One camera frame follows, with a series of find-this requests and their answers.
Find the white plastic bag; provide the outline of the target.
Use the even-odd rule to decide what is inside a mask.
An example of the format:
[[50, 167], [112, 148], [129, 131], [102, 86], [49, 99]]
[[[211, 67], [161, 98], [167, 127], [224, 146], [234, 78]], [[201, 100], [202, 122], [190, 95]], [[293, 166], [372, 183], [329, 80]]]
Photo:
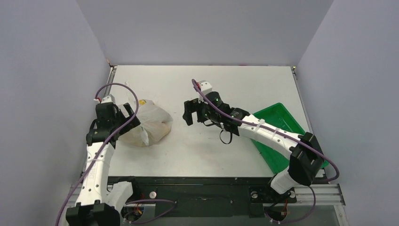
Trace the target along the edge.
[[173, 118], [150, 99], [139, 99], [137, 118], [141, 122], [119, 137], [128, 146], [146, 147], [157, 144], [172, 128]]

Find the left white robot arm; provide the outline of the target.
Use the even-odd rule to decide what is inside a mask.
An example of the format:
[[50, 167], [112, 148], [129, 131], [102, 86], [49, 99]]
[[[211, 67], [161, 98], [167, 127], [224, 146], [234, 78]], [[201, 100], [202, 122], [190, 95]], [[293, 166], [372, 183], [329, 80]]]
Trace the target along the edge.
[[121, 199], [136, 202], [140, 189], [129, 182], [122, 182], [111, 193], [113, 201], [107, 201], [107, 183], [111, 158], [120, 135], [140, 125], [129, 103], [120, 108], [113, 102], [96, 105], [96, 119], [86, 135], [87, 166], [82, 177], [81, 191], [74, 207], [67, 208], [66, 221], [71, 226], [118, 226], [120, 225]]

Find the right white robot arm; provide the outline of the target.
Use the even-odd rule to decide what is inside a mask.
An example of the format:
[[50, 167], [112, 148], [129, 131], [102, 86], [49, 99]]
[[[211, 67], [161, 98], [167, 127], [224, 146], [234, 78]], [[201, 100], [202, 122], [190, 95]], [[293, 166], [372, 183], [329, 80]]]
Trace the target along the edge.
[[211, 121], [222, 130], [262, 143], [288, 159], [288, 166], [277, 173], [266, 187], [266, 197], [279, 200], [285, 192], [296, 185], [310, 186], [323, 165], [321, 148], [312, 133], [303, 135], [274, 127], [253, 114], [230, 107], [224, 103], [218, 92], [206, 94], [207, 101], [199, 98], [185, 101], [183, 119], [193, 124], [193, 113], [197, 121]]

